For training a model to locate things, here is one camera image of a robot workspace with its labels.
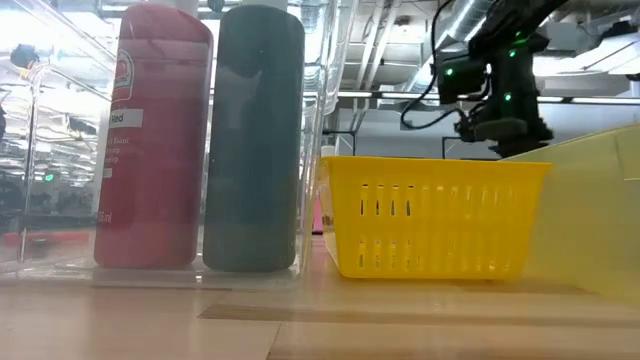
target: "yellow basket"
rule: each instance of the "yellow basket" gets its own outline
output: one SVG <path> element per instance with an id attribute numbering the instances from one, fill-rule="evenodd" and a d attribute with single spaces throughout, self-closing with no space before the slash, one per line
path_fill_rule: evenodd
<path id="1" fill-rule="evenodd" d="M 320 195 L 343 276 L 508 279 L 522 272 L 550 164 L 330 157 Z"/>

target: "bottle label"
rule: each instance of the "bottle label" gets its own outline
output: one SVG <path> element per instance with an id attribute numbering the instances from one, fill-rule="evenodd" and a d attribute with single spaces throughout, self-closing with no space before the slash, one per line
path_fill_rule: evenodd
<path id="1" fill-rule="evenodd" d="M 116 63 L 116 78 L 113 82 L 112 102 L 130 100 L 133 96 L 133 80 L 135 68 L 133 59 L 126 50 L 118 50 L 118 62 Z"/>
<path id="2" fill-rule="evenodd" d="M 120 109 L 112 110 L 109 116 L 109 129 L 141 128 L 144 110 Z"/>

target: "red bottle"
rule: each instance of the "red bottle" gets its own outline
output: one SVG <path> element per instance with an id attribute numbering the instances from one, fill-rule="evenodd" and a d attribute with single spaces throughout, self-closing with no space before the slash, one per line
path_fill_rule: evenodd
<path id="1" fill-rule="evenodd" d="M 213 36 L 154 4 L 125 11 L 104 162 L 95 260 L 184 266 L 196 255 Z"/>

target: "wooden surface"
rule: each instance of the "wooden surface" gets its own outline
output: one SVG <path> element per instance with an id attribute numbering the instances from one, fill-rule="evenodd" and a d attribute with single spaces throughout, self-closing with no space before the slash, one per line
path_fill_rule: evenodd
<path id="1" fill-rule="evenodd" d="M 534 281 L 339 276 L 288 293 L 0 287 L 0 359 L 640 359 L 640 309 Z"/>

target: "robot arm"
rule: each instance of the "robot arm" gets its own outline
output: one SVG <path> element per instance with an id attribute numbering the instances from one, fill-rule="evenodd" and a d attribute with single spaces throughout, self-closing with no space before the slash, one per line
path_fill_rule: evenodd
<path id="1" fill-rule="evenodd" d="M 549 40 L 535 32 L 567 0 L 498 0 L 481 30 L 469 42 L 468 53 L 437 64 L 443 104 L 458 101 L 486 83 L 481 101 L 455 126 L 466 142 L 492 140 L 501 157 L 510 157 L 547 145 L 553 132 L 538 112 L 538 90 L 533 56 Z"/>

